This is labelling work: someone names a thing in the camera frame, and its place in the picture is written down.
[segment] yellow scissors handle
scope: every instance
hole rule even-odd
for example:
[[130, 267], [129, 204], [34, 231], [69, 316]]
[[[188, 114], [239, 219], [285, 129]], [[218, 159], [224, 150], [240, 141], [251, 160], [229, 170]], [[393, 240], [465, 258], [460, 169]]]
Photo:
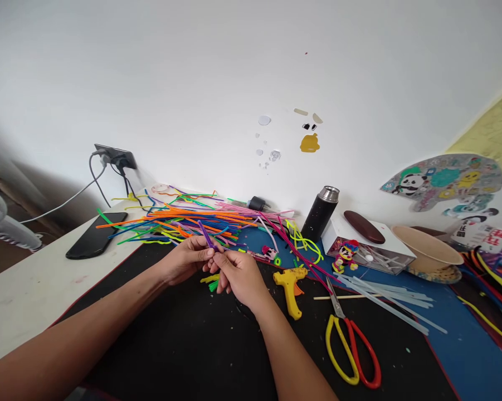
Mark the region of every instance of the yellow scissors handle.
[[[353, 377], [347, 376], [344, 373], [344, 371], [341, 370], [340, 366], [336, 362], [336, 359], [334, 359], [333, 350], [330, 347], [330, 333], [333, 331], [333, 324], [336, 326], [336, 330], [337, 330], [338, 334], [340, 335], [340, 339], [342, 340], [342, 344], [344, 345], [345, 352], [347, 353], [347, 356], [349, 358], [349, 362], [351, 363], [351, 367], [353, 368], [353, 373], [354, 373]], [[356, 365], [355, 360], [353, 358], [353, 354], [351, 353], [351, 350], [349, 349], [349, 345], [347, 344], [347, 341], [344, 337], [344, 334], [342, 333], [342, 330], [341, 330], [340, 325], [338, 323], [338, 318], [334, 315], [330, 316], [329, 323], [327, 324], [327, 331], [325, 332], [325, 343], [327, 344], [327, 352], [329, 353], [330, 361], [333, 363], [338, 374], [347, 383], [349, 383], [351, 385], [357, 385], [358, 382], [360, 381], [360, 375], [358, 373], [357, 365]]]

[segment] black phone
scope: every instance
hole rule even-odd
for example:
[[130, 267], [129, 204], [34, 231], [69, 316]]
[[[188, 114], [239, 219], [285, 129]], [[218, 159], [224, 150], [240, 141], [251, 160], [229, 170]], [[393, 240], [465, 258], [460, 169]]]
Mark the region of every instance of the black phone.
[[[128, 213], [106, 213], [105, 216], [112, 223], [120, 223], [126, 219]], [[67, 259], [89, 259], [104, 253], [111, 238], [108, 238], [118, 230], [115, 227], [97, 228], [107, 224], [106, 220], [99, 216], [85, 233], [69, 249], [65, 257]]]

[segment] forearm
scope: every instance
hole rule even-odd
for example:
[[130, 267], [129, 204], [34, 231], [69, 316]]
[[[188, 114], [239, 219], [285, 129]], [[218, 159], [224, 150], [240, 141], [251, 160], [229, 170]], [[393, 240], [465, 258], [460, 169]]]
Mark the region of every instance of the forearm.
[[165, 287], [148, 269], [0, 359], [0, 399], [64, 399]]
[[264, 300], [254, 313], [264, 336], [279, 400], [337, 400], [275, 301]]

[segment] hand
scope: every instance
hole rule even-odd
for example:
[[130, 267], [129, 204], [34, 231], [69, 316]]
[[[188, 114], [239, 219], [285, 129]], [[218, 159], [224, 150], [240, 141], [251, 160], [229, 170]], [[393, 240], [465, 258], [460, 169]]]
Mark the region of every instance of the hand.
[[236, 298], [253, 313], [263, 305], [264, 301], [272, 300], [258, 265], [251, 255], [226, 251], [216, 253], [213, 261], [225, 274]]
[[[223, 252], [223, 247], [217, 241], [213, 243]], [[157, 270], [165, 283], [174, 286], [193, 276], [213, 255], [214, 250], [208, 248], [206, 238], [189, 237], [151, 268]]]
[[[210, 270], [210, 274], [215, 274], [219, 270], [219, 266], [213, 261], [213, 258], [208, 261], [208, 264], [204, 265], [202, 267], [203, 272], [207, 272]], [[230, 288], [230, 283], [228, 282], [227, 276], [223, 271], [219, 272], [219, 283], [217, 284], [217, 290], [216, 292], [218, 294], [222, 293], [223, 291], [227, 291], [227, 294], [230, 294], [232, 289]]]

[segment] silver bottle cap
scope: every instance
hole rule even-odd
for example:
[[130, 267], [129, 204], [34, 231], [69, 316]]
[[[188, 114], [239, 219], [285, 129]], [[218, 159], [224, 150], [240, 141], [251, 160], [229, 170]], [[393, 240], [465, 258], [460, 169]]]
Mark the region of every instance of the silver bottle cap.
[[319, 192], [318, 197], [329, 203], [338, 203], [338, 194], [340, 190], [338, 188], [330, 187], [328, 185], [324, 186]]

